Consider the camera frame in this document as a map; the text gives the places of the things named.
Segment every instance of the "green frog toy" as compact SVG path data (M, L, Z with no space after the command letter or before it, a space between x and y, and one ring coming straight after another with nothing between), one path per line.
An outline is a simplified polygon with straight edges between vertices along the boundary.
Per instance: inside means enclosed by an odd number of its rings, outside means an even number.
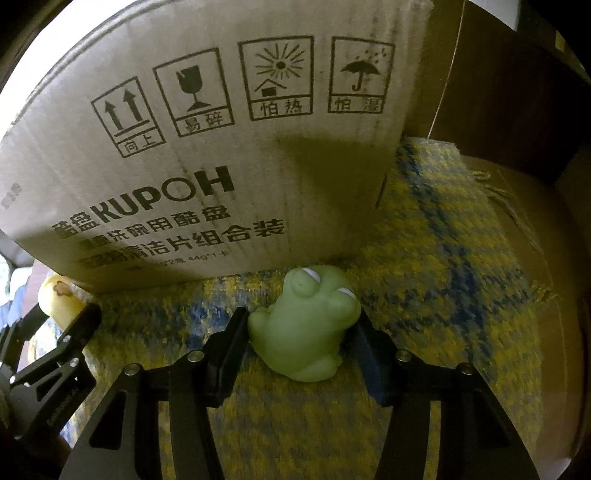
M332 377L345 330L361 315L344 272L329 265L290 270L283 293L248 319L255 352L275 372L300 382Z

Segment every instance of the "sun icon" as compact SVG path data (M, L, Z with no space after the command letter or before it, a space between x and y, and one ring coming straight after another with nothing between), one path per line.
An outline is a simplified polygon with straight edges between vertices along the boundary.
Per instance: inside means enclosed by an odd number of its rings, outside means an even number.
M299 44L295 46L288 42L284 44L275 43L269 50L264 47L262 51L255 53L257 57L267 62L265 65L255 65L259 71L257 75L268 75L270 78L283 80L283 77L289 78L293 75L300 78L298 70L303 68L298 65L303 62L305 58L302 55L305 51Z

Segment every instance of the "silver screw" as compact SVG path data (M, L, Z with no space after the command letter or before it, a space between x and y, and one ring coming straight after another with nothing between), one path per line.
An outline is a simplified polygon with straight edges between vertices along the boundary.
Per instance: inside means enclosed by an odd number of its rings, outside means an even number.
M189 354L187 355L187 359L190 362L200 362L204 358L205 353L203 353L201 350L193 350L192 352L189 352Z
M474 367L471 364L460 364L460 372L464 375L472 375L474 373Z
M133 377L135 374L139 372L139 369L139 364L129 364L127 367L125 367L123 372L125 372L125 375L127 375L128 377Z
M400 362L410 362L413 359L413 355L408 350L399 350L396 352L396 359Z

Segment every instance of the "brown cardboard box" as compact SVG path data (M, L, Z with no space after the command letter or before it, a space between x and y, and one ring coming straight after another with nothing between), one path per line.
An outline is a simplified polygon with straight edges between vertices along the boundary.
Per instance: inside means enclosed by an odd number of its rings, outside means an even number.
M425 0L145 1L87 35L0 144L0 228L93 291L355 251Z

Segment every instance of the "white eye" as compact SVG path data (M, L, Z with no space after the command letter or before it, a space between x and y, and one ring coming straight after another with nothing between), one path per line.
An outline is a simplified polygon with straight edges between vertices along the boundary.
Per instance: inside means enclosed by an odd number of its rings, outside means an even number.
M306 272L309 276L311 276L314 280L316 280L318 283L320 283L320 275L318 275L318 273L316 273L314 270L312 270L311 268L302 268L302 270Z
M352 299L357 300L357 297L355 296L355 293L353 293L352 291L350 291L348 288L341 287L337 291L341 291L343 293L346 293Z

